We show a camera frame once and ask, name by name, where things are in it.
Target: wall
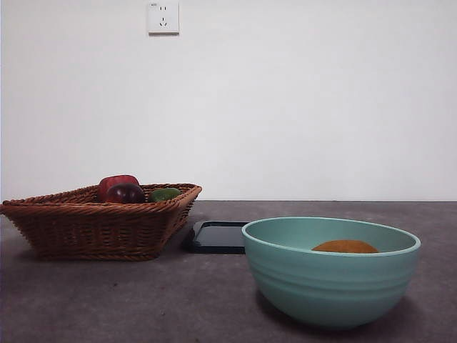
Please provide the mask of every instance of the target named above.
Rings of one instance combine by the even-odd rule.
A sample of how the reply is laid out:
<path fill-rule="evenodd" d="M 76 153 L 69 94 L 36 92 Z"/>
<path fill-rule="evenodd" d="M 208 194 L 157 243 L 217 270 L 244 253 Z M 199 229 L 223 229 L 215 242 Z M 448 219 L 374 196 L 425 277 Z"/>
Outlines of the wall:
<path fill-rule="evenodd" d="M 199 199 L 457 200 L 457 2 L 2 1 L 2 199 L 192 182 Z"/>

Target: dark red apple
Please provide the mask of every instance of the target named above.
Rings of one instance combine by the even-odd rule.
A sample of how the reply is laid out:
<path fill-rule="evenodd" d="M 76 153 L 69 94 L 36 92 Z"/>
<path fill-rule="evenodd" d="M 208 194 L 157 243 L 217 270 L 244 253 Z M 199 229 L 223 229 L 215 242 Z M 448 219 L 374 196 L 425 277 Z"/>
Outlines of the dark red apple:
<path fill-rule="evenodd" d="M 115 184 L 108 189 L 106 202 L 140 204 L 144 202 L 144 192 L 138 184 Z"/>

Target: black tray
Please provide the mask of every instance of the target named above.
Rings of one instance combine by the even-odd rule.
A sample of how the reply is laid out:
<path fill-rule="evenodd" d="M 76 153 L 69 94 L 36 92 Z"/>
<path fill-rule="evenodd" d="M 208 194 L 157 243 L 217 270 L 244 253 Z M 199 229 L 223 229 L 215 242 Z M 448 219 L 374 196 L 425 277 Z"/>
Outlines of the black tray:
<path fill-rule="evenodd" d="M 183 248 L 200 254 L 244 254 L 241 228 L 248 222 L 198 222 L 183 241 Z"/>

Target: power socket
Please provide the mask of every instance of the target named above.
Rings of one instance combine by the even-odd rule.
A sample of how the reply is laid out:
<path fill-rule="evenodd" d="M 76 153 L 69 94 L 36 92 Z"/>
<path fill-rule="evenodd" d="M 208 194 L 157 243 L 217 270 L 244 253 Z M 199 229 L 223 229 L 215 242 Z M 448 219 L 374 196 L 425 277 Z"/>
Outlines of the power socket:
<path fill-rule="evenodd" d="M 179 2 L 159 0 L 148 4 L 149 34 L 179 34 Z"/>

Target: bowl rim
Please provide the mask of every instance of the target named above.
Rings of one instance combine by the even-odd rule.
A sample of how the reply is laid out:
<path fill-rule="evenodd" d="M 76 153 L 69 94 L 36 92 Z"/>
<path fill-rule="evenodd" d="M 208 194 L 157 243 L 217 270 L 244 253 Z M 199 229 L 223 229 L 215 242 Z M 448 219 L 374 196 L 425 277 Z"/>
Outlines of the bowl rim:
<path fill-rule="evenodd" d="M 367 225 L 372 225 L 375 227 L 383 227 L 386 229 L 394 230 L 397 232 L 400 232 L 402 234 L 405 234 L 409 237 L 411 237 L 414 240 L 414 245 L 412 247 L 402 249 L 402 250 L 395 250 L 392 252 L 372 252 L 372 253 L 353 253 L 353 252 L 320 252 L 316 250 L 311 250 L 311 249 L 304 249 L 304 248 L 293 248 L 293 247 L 287 247 L 285 245 L 280 245 L 280 244 L 275 244 L 275 243 L 270 243 L 267 241 L 264 241 L 259 238 L 255 238 L 254 236 L 250 235 L 246 230 L 255 225 L 259 224 L 261 222 L 272 222 L 276 220 L 284 220 L 284 219 L 324 219 L 324 220 L 335 220 L 339 222 L 353 222 L 353 223 L 361 223 L 361 224 L 367 224 Z M 247 239 L 251 239 L 255 242 L 258 242 L 260 244 L 264 244 L 270 247 L 274 247 L 277 249 L 285 249 L 289 250 L 292 252 L 306 252 L 306 253 L 312 253 L 312 254 L 319 254 L 319 255 L 326 255 L 326 256 L 339 256 L 339 257 L 384 257 L 384 256 L 394 256 L 394 255 L 399 255 L 399 254 L 406 254 L 409 252 L 413 252 L 414 250 L 419 249 L 421 246 L 421 240 L 414 234 L 407 232 L 402 229 L 398 229 L 396 227 L 390 227 L 388 225 L 383 225 L 383 224 L 377 224 L 377 223 L 372 223 L 372 222 L 365 222 L 361 220 L 355 220 L 355 219 L 344 219 L 344 218 L 333 218 L 333 217 L 308 217 L 308 216 L 298 216 L 298 217 L 272 217 L 272 218 L 264 218 L 264 219 L 259 219 L 259 220 L 254 220 L 252 222 L 249 222 L 248 224 L 244 225 L 243 228 L 241 229 L 243 236 Z"/>

